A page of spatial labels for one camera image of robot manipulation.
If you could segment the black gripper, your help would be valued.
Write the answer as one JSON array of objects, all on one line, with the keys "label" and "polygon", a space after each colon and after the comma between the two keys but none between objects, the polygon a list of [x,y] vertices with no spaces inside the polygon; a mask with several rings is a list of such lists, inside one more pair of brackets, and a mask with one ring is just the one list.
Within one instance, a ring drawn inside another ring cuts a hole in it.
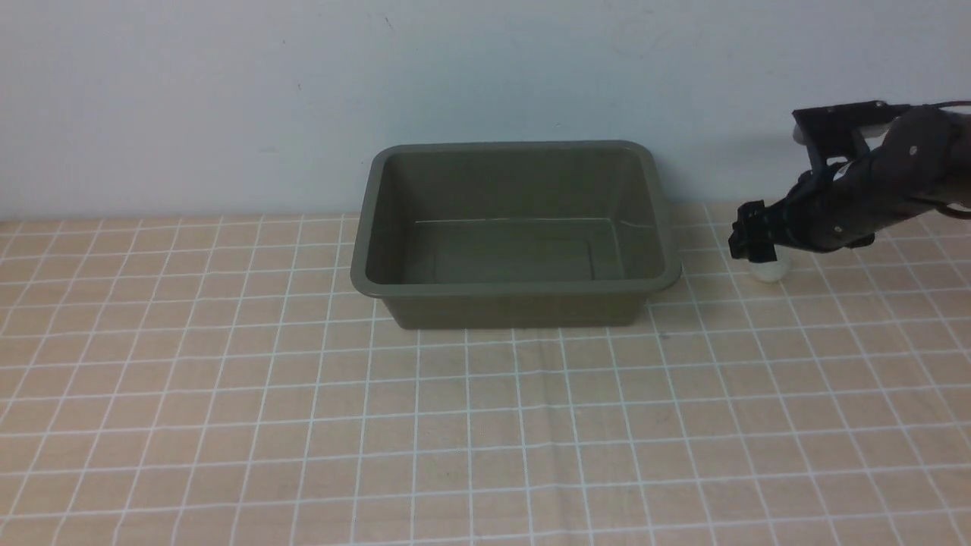
[{"label": "black gripper", "polygon": [[832,158],[808,170],[780,201],[749,201],[728,238],[731,258],[779,260],[775,246],[813,253],[866,246],[879,231],[929,212],[969,218],[969,115],[951,106],[913,106],[885,132],[866,140],[870,152]]}]

